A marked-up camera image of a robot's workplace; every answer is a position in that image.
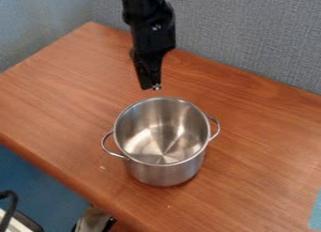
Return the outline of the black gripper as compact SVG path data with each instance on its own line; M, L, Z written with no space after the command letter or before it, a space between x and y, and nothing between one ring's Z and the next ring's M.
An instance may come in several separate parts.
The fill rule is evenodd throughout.
M162 60L175 47L175 21L173 16L129 19L133 38L130 51L137 77L143 90L159 90Z

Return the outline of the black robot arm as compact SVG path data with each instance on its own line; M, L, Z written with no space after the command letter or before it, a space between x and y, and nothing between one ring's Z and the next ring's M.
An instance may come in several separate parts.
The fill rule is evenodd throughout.
M162 87L162 61L175 48L175 17L166 0L122 0L123 21L130 26L130 58L143 90Z

